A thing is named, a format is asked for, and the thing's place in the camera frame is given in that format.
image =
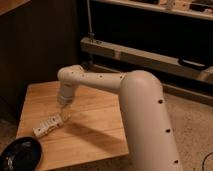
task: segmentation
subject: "wall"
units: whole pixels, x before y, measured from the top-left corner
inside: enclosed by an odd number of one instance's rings
[[[32,0],[0,16],[0,117],[19,118],[27,85],[78,62],[76,1]]]

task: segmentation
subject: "screw hole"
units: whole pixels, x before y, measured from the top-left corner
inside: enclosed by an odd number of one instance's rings
[[[166,133],[170,133],[170,132],[171,132],[171,129],[167,129],[167,130],[166,130]]]
[[[163,103],[163,100],[162,100],[162,99],[158,100],[158,103],[159,103],[159,104],[162,104],[162,103]]]
[[[178,163],[179,163],[179,161],[178,161],[178,160],[175,160],[175,161],[174,161],[174,164],[178,164]]]

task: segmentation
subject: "white object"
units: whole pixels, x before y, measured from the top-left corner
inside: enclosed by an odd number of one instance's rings
[[[79,65],[62,68],[58,101],[74,99],[79,84],[119,95],[120,109],[135,171],[181,171],[160,81],[146,71],[85,73]]]
[[[47,135],[50,131],[61,127],[64,124],[61,116],[55,115],[41,122],[37,127],[33,128],[33,132],[37,138]]]

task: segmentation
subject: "dark background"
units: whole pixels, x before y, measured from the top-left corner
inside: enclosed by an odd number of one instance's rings
[[[213,65],[212,21],[95,1],[91,9],[96,39]]]
[[[32,0],[0,16],[0,117],[18,119],[30,83],[56,80],[78,62],[75,2]]]

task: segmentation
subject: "floor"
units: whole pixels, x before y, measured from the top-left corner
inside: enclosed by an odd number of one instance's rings
[[[200,171],[203,158],[213,152],[213,107],[165,95],[184,171]],[[0,152],[15,139],[17,126],[0,120]],[[56,169],[54,171],[133,171],[129,156]],[[213,155],[205,171],[213,170]]]

